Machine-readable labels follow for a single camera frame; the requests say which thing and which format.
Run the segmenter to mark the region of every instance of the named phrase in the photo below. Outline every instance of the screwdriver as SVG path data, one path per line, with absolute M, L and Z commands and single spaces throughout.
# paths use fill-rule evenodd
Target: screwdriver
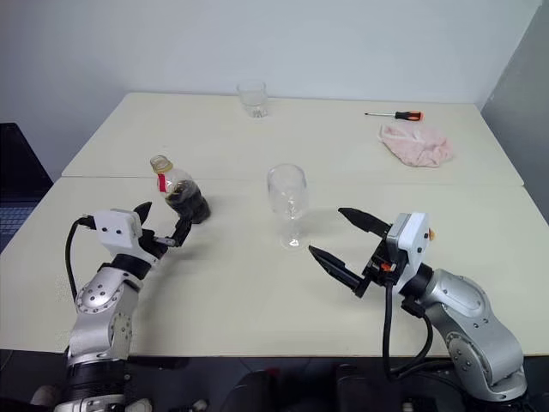
M 364 113 L 368 116 L 389 116 L 391 118 L 402 118 L 411 122 L 419 122 L 423 118 L 422 112 L 396 112 L 396 113 Z

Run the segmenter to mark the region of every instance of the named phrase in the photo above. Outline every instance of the pink cloth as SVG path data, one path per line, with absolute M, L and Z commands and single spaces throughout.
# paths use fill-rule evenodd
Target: pink cloth
M 380 140 L 408 166 L 439 167 L 454 156 L 449 140 L 424 124 L 398 122 L 382 126 Z

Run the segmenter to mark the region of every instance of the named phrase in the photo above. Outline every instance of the orange screwdriver handle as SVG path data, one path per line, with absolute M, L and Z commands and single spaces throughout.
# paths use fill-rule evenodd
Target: orange screwdriver handle
M 396 112 L 395 118 L 402 118 L 411 122 L 419 122 L 423 118 L 422 112 Z

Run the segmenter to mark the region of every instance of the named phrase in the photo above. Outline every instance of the table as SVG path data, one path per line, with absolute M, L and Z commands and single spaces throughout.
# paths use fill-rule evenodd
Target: table
M 134 316 L 133 354 L 379 356 L 383 290 L 359 300 L 306 250 L 278 244 L 262 181 L 198 180 L 212 216 L 193 227 L 145 279 Z M 332 185 L 311 182 L 305 220 L 311 243 L 360 272 L 378 239 L 336 212 L 339 206 L 393 221 L 425 211 L 437 238 L 425 262 L 473 278 L 525 354 L 548 354 L 540 258 L 549 227 L 525 190 L 497 185 Z M 99 209 L 153 200 L 146 227 L 169 234 L 175 215 L 153 179 L 61 178 L 0 256 L 0 347 L 61 352 L 75 321 L 64 262 L 72 221 Z M 73 269 L 79 286 L 110 261 L 94 232 L 79 229 Z M 397 309 L 391 354 L 415 354 L 423 322 Z M 447 355 L 436 335 L 433 355 Z
M 455 159 L 438 169 L 403 165 L 377 134 L 390 118 L 364 112 L 421 110 Z M 150 177 L 148 160 L 168 155 L 199 179 L 265 179 L 283 162 L 310 181 L 440 185 L 522 185 L 472 104 L 270 99 L 249 118 L 235 96 L 128 94 L 63 176 Z

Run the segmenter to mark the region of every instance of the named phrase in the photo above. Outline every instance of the glass base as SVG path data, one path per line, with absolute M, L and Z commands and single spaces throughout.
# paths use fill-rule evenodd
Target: glass base
M 290 251 L 297 251 L 309 245 L 308 240 L 304 238 L 289 239 L 289 238 L 280 237 L 280 241 L 281 241 L 282 247 Z
M 267 116 L 267 107 L 265 106 L 244 106 L 244 109 L 251 118 L 264 118 Z

